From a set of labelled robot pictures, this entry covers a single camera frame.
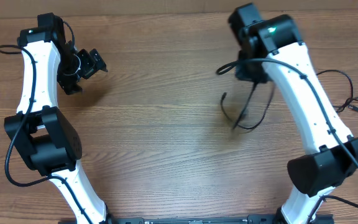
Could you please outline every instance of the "robot end effector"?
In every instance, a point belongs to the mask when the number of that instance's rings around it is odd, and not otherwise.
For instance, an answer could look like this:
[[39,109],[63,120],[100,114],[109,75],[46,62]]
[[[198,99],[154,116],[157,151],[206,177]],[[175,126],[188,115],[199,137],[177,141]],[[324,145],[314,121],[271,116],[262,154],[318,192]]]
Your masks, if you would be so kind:
[[89,79],[97,71],[107,72],[106,64],[96,49],[89,53],[82,49],[77,51],[74,46],[74,34],[72,40],[66,43],[64,22],[62,18],[53,13],[37,16],[38,27],[24,29],[17,38],[17,44],[21,47],[31,42],[53,42],[60,53],[60,64],[57,72],[57,82],[67,95],[78,93],[82,88],[77,84],[81,77]]

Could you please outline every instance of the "wooden plank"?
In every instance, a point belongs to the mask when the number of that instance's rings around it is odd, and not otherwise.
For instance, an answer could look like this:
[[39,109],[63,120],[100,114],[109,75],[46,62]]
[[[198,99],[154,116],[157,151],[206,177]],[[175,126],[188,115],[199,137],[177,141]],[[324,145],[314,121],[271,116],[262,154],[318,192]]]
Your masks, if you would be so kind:
[[[337,68],[353,79],[358,95],[358,10],[292,11],[317,70]],[[281,12],[264,12],[265,18]],[[78,131],[83,165],[95,191],[117,217],[232,217],[274,213],[287,199],[291,182],[286,163],[303,154],[287,106],[276,92],[262,125],[251,133],[230,132],[219,109],[221,94],[232,116],[241,109],[250,84],[215,69],[236,59],[239,47],[227,26],[229,13],[154,16],[67,17],[76,45],[97,48],[109,73],[66,96],[63,114]],[[0,20],[0,44],[14,44],[35,19]],[[0,223],[56,223],[73,217],[52,184],[26,189],[8,183],[3,163],[8,137],[3,119],[15,113],[22,91],[18,55],[0,54]],[[347,80],[321,77],[331,101],[349,94]],[[258,120],[269,85],[261,85],[248,124]],[[358,114],[341,118],[358,136]],[[39,178],[18,153],[12,175]],[[358,172],[334,195],[358,203]],[[358,210],[328,201],[321,213],[338,223],[358,222]]]
[[[0,18],[232,12],[251,0],[0,0]],[[358,9],[358,0],[259,0],[260,10]]]

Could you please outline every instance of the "wooden tabletop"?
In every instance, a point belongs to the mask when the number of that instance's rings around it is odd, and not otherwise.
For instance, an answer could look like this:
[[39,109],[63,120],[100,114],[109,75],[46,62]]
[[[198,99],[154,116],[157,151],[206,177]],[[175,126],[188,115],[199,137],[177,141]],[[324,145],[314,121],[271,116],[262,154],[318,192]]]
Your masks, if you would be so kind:
[[[298,24],[317,71],[340,69],[358,95],[358,10],[288,11]],[[263,12],[264,18],[283,14]],[[233,217],[275,213],[289,196],[287,162],[304,154],[300,135],[279,91],[255,131],[231,132],[219,108],[223,92],[231,116],[251,84],[214,71],[236,59],[239,46],[227,13],[67,17],[80,49],[96,48],[109,72],[82,80],[83,94],[58,89],[59,107],[80,135],[83,166],[116,217]],[[0,44],[15,44],[36,19],[0,20]],[[22,91],[20,55],[0,54],[0,223],[56,223],[73,218],[51,183],[19,188],[4,175],[9,144],[3,122]],[[335,104],[349,95],[341,75],[320,77]],[[271,84],[258,87],[246,124],[262,113]],[[358,136],[358,113],[340,114]],[[38,179],[14,150],[19,182]],[[358,203],[358,171],[334,195]],[[358,223],[358,209],[328,200],[320,213]]]

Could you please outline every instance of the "wooden surface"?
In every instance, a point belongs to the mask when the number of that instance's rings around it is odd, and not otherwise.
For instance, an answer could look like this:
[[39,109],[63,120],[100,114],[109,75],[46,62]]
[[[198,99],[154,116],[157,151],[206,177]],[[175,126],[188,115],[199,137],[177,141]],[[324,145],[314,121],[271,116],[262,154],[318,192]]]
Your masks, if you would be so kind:
[[271,11],[358,9],[358,0],[0,0],[0,18],[232,12],[250,2]]
[[[281,14],[264,12],[265,18]],[[341,69],[358,94],[358,10],[293,11],[317,70]],[[262,125],[251,133],[230,132],[219,109],[226,91],[232,116],[250,84],[232,73],[214,74],[236,59],[226,24],[228,13],[159,16],[67,17],[76,45],[99,50],[109,73],[81,81],[85,92],[66,96],[60,109],[78,131],[84,169],[98,195],[117,217],[226,217],[275,213],[292,184],[286,164],[304,154],[301,139],[279,91]],[[0,20],[0,44],[15,44],[36,19]],[[22,91],[20,55],[0,54],[0,223],[56,223],[73,214],[51,183],[28,188],[4,175],[9,139],[6,116],[16,112]],[[334,104],[349,94],[346,79],[321,77]],[[259,119],[269,85],[258,87],[248,124]],[[341,118],[358,136],[358,114]],[[14,151],[12,176],[39,178]],[[334,195],[358,202],[358,172]],[[358,223],[358,210],[328,201],[320,213],[338,223]]]

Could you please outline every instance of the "white plastic casing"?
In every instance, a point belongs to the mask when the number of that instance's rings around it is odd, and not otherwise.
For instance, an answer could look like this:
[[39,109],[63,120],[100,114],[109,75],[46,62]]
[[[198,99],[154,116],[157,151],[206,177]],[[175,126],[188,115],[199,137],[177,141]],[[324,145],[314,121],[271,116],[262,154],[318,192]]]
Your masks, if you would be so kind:
[[[59,176],[66,179],[68,185],[74,191],[80,205],[84,208],[86,214],[91,219],[92,223],[99,223],[105,221],[107,209],[104,202],[96,195],[91,183],[89,182],[81,165],[81,160],[77,160],[75,170],[61,170],[52,173],[53,176]],[[60,180],[50,179],[62,193],[67,203],[73,210],[77,219],[77,224],[88,224],[85,216],[81,214],[76,203],[73,200],[70,192]]]
[[[43,106],[58,106],[57,68],[60,63],[60,54],[55,44],[52,41],[44,42],[41,40],[29,43],[24,48],[33,56],[37,68],[37,82],[34,95],[35,102],[31,112],[40,111]],[[24,59],[23,92],[16,113],[22,111],[24,114],[29,108],[33,69],[30,57],[25,52],[22,52],[22,55]]]
[[[294,43],[280,48],[278,52],[279,54],[276,55],[269,54],[267,58],[288,63],[307,75],[323,103],[336,134],[342,142],[347,142],[347,137],[352,136],[352,133],[335,112],[317,79],[306,45]],[[320,152],[319,147],[323,145],[328,148],[337,146],[334,136],[328,132],[329,127],[307,82],[302,80],[299,74],[283,65],[264,62],[262,66],[282,92],[300,132],[306,154]],[[288,223],[304,224],[319,197],[330,194],[333,190],[334,187],[328,187],[310,198],[294,186],[289,199],[282,206],[282,214]]]

